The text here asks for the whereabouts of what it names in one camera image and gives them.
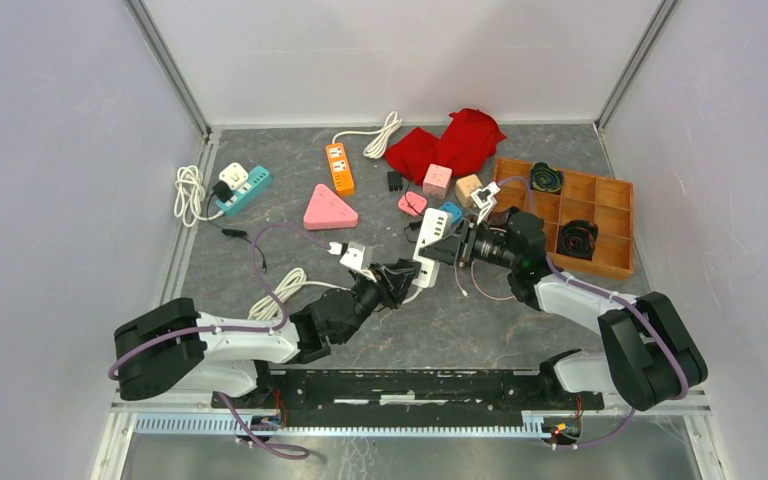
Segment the white power strip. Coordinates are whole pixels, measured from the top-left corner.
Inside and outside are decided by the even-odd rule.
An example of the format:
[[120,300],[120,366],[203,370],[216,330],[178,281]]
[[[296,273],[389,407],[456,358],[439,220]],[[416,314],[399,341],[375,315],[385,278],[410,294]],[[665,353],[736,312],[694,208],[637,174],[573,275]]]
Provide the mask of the white power strip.
[[412,284],[420,289],[428,289],[435,285],[440,262],[426,257],[420,253],[424,247],[428,247],[449,234],[453,222],[453,215],[447,211],[428,208],[425,210],[416,246],[412,259],[420,264],[419,273]]

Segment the blue plug adapter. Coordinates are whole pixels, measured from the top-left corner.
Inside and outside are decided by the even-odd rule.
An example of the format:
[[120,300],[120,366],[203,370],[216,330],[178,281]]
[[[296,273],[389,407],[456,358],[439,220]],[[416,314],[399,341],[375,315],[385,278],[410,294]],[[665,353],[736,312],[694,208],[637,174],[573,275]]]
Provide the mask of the blue plug adapter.
[[451,224],[457,226],[463,219],[463,211],[453,202],[443,203],[439,209],[451,215]]

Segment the beige cube plug adapter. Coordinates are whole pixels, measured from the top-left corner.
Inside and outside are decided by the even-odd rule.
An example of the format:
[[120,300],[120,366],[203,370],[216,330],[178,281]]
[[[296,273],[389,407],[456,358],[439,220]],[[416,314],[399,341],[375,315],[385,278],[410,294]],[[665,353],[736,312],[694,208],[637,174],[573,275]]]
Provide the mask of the beige cube plug adapter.
[[483,187],[480,178],[476,174],[458,178],[455,182],[455,197],[459,204],[467,209],[475,207],[472,193]]

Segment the pink plug adapter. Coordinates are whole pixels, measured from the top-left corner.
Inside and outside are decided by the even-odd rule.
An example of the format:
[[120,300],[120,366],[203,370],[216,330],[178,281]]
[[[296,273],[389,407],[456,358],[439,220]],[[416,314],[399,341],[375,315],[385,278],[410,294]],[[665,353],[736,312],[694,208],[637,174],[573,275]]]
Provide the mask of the pink plug adapter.
[[427,199],[413,191],[406,191],[397,202],[397,207],[412,217],[421,217],[427,205]]

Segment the pink cube socket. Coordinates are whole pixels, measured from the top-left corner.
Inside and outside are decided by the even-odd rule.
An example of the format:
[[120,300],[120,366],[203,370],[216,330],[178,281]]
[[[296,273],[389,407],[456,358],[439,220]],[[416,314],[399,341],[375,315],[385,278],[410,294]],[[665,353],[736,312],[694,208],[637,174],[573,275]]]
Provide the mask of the pink cube socket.
[[452,169],[430,164],[422,183],[423,193],[431,198],[444,199],[450,186]]

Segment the black power adapter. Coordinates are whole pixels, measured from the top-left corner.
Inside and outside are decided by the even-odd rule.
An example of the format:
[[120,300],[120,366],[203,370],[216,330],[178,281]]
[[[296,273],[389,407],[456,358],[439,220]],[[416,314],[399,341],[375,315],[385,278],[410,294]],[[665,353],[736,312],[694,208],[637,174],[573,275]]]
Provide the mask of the black power adapter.
[[400,172],[391,170],[386,175],[389,192],[400,192],[404,189],[403,176]]
[[212,193],[218,202],[228,202],[234,198],[234,191],[222,180],[217,181],[212,187]]

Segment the pink power strip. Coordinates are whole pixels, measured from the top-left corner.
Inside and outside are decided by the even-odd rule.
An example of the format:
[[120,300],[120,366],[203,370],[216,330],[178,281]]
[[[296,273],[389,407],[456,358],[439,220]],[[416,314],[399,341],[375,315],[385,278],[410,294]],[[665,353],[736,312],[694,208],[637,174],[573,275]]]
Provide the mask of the pink power strip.
[[359,214],[324,184],[317,184],[303,216],[309,231],[354,228]]

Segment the orange power strip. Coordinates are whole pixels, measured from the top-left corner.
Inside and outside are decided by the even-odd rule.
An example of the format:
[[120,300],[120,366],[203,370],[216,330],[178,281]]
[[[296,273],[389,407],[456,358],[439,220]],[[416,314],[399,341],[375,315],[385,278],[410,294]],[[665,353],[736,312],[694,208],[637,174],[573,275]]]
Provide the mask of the orange power strip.
[[354,194],[355,183],[344,145],[339,142],[329,144],[325,152],[336,193],[339,196]]

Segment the teal power strip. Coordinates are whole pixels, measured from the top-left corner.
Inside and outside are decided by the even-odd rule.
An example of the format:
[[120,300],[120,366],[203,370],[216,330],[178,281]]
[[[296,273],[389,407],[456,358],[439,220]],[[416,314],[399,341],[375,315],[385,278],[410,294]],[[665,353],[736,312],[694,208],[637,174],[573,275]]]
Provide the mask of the teal power strip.
[[270,172],[260,165],[254,166],[248,172],[247,181],[233,190],[228,200],[217,199],[215,205],[225,216],[233,217],[256,199],[271,183]]

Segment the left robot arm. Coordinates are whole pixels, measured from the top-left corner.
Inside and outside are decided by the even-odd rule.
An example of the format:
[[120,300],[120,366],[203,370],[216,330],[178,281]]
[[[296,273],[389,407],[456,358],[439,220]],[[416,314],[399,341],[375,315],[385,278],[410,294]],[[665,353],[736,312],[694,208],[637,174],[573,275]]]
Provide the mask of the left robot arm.
[[346,343],[378,309],[396,309],[421,272],[417,261],[375,264],[349,289],[329,289],[285,318],[232,319],[197,311],[190,298],[162,304],[114,332],[108,376],[125,401],[170,390],[219,392],[250,407],[274,394],[270,364],[308,364]]

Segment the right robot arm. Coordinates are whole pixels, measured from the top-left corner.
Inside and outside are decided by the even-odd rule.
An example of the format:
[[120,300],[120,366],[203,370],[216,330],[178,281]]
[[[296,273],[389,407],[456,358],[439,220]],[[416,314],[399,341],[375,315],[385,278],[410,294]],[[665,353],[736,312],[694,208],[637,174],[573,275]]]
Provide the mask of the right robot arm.
[[485,262],[507,269],[512,296],[529,307],[597,333],[600,355],[577,350],[549,360],[537,382],[540,400],[562,408],[577,393],[613,393],[645,411],[678,400],[705,382],[708,366],[670,298],[652,291],[633,296],[609,291],[560,270],[546,252],[544,222],[512,208],[501,227],[426,210],[414,252],[431,273]]

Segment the red cloth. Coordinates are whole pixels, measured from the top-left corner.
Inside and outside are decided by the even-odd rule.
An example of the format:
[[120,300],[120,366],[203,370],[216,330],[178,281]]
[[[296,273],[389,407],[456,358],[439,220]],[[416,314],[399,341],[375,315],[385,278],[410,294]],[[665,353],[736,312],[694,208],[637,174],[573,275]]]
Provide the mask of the red cloth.
[[386,150],[387,163],[417,185],[432,165],[449,168],[454,177],[478,173],[507,136],[492,116],[478,109],[463,108],[450,117],[440,137],[414,128]]

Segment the orange compartment tray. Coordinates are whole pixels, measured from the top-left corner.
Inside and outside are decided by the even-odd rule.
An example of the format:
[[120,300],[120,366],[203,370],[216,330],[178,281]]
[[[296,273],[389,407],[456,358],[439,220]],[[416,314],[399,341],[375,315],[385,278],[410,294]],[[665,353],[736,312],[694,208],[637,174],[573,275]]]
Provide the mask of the orange compartment tray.
[[508,210],[530,211],[544,221],[546,250],[564,269],[617,280],[634,272],[634,190],[631,183],[557,167],[554,191],[526,191],[514,180],[500,187],[490,223],[503,225]]

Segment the white cube adapter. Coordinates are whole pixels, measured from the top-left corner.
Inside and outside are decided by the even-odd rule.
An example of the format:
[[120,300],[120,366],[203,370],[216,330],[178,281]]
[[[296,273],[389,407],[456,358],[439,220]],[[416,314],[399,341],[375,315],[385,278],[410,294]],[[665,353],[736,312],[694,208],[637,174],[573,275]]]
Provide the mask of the white cube adapter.
[[218,178],[231,190],[238,190],[247,182],[249,172],[241,164],[232,162],[220,171]]

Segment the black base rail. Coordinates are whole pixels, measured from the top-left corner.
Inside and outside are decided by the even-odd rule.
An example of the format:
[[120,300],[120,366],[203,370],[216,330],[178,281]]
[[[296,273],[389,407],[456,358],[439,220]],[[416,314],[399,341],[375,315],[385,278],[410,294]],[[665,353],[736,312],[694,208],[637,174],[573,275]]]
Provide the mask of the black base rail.
[[516,427],[529,412],[597,411],[528,370],[274,370],[234,407],[287,415],[289,427]]

